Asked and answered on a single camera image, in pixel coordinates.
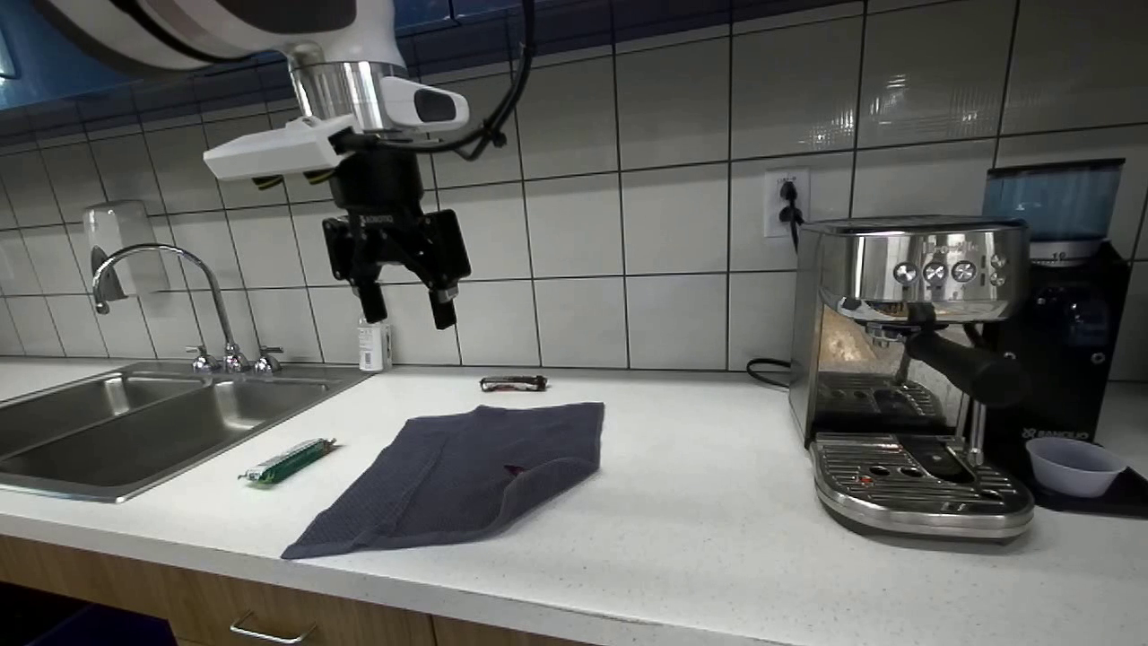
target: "espresso machine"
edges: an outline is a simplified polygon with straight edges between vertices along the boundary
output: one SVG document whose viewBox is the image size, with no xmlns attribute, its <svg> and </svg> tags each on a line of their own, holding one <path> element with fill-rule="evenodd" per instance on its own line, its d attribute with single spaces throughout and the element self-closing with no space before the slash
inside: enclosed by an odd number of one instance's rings
<svg viewBox="0 0 1148 646">
<path fill-rule="evenodd" d="M 864 532 L 1023 534 L 1035 499 L 983 458 L 983 428 L 1029 388 L 983 326 L 1023 304 L 1026 227 L 816 222 L 797 281 L 788 406 L 823 505 Z"/>
</svg>

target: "power outlet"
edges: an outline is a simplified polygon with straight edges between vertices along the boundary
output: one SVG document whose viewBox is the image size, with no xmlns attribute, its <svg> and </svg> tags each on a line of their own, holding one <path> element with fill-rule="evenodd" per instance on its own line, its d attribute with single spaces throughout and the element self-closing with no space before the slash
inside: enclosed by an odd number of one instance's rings
<svg viewBox="0 0 1148 646">
<path fill-rule="evenodd" d="M 781 198 L 781 186 L 794 182 L 797 186 L 797 209 L 804 210 L 804 220 L 811 215 L 811 173 L 807 167 L 794 167 L 794 173 L 764 173 L 761 175 L 761 235 L 769 242 L 776 239 L 794 239 L 788 235 L 788 222 L 781 222 L 781 209 L 787 209 L 787 198 Z"/>
</svg>

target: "white countertop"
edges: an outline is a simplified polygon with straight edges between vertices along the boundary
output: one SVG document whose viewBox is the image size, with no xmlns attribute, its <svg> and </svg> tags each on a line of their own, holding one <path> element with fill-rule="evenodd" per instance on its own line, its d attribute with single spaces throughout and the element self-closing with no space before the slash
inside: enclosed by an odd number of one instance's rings
<svg viewBox="0 0 1148 646">
<path fill-rule="evenodd" d="M 556 400 L 606 400 L 602 471 L 507 534 L 278 558 L 407 416 Z M 1148 398 L 1106 423 L 1106 437 L 1143 449 Z M 304 437 L 345 449 L 278 490 L 237 484 Z M 853 534 L 816 501 L 787 389 L 744 375 L 556 374 L 550 395 L 483 398 L 463 374 L 383 374 L 126 505 L 9 489 L 0 532 L 585 641 L 1148 635 L 1143 522 L 1037 509 L 1037 528 L 1003 550 Z"/>
</svg>

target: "sink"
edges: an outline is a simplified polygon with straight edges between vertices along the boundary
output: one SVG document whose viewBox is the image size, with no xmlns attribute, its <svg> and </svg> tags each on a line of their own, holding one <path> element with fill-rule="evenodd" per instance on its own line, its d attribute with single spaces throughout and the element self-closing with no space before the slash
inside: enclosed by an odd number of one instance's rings
<svg viewBox="0 0 1148 646">
<path fill-rule="evenodd" d="M 352 388 L 358 374 L 120 370 L 0 409 L 0 482 L 123 501 Z"/>
</svg>

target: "dark gray cloth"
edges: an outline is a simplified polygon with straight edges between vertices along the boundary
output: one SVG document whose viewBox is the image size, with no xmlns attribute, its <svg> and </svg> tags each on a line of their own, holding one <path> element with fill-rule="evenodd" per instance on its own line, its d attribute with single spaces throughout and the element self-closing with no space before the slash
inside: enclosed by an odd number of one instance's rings
<svg viewBox="0 0 1148 646">
<path fill-rule="evenodd" d="M 599 400 L 415 416 L 282 558 L 500 534 L 599 471 Z"/>
</svg>

